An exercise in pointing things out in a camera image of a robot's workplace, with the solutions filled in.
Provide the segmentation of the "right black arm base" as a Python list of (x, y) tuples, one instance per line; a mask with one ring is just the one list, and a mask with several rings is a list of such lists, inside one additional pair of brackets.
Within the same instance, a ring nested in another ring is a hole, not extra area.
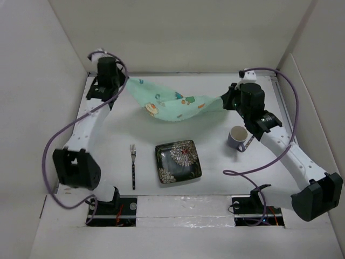
[(256, 223), (259, 223), (258, 226), (285, 226), (281, 209), (273, 206), (266, 208), (266, 214), (259, 222), (264, 212), (264, 206), (259, 197), (255, 199), (249, 195), (233, 195), (231, 202), (228, 212), (234, 216), (236, 227), (249, 227)]

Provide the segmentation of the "black floral square plate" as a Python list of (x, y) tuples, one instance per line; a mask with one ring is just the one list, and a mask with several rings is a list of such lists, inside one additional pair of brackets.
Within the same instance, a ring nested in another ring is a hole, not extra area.
[(155, 159), (161, 184), (190, 181), (202, 176), (197, 149), (192, 140), (157, 145)]

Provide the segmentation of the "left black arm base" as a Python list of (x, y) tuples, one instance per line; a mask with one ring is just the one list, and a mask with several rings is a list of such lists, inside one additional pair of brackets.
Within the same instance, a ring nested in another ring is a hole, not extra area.
[(89, 227), (135, 227), (137, 196), (121, 196), (116, 207), (99, 204)]

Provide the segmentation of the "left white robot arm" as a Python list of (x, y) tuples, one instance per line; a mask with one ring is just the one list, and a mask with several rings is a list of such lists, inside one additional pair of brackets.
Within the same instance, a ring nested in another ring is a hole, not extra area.
[(117, 190), (101, 179), (101, 169), (92, 157), (96, 135), (123, 90), (126, 74), (122, 63), (112, 55), (96, 51), (89, 59), (96, 62), (97, 74), (86, 94), (85, 118), (79, 120), (67, 143), (52, 155), (59, 182), (71, 188), (90, 190), (109, 214), (120, 209)]

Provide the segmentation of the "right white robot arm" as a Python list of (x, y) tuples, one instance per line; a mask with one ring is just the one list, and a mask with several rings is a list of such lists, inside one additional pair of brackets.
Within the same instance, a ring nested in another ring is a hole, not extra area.
[(343, 179), (338, 173), (326, 172), (292, 141), (282, 122), (265, 110), (265, 93), (260, 85), (233, 83), (221, 99), (223, 108), (237, 111), (245, 128), (276, 155), (299, 188), (274, 189), (269, 184), (254, 188), (247, 199), (254, 212), (263, 212), (268, 206), (286, 208), (309, 222), (339, 205)]

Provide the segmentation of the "green cartoon print cloth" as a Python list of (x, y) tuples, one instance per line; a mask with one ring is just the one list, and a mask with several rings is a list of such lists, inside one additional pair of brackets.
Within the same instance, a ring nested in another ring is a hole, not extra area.
[(152, 117), (163, 121), (182, 121), (223, 110), (220, 97), (184, 96), (169, 87), (141, 78), (129, 78), (126, 89)]

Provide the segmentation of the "purple mug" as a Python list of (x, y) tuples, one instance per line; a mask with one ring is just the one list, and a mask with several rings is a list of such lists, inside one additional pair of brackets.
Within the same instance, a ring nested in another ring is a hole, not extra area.
[(245, 148), (245, 141), (247, 140), (248, 133), (247, 130), (241, 126), (235, 126), (231, 128), (229, 131), (229, 135), (227, 138), (227, 144), (236, 149), (239, 152), (244, 152)]

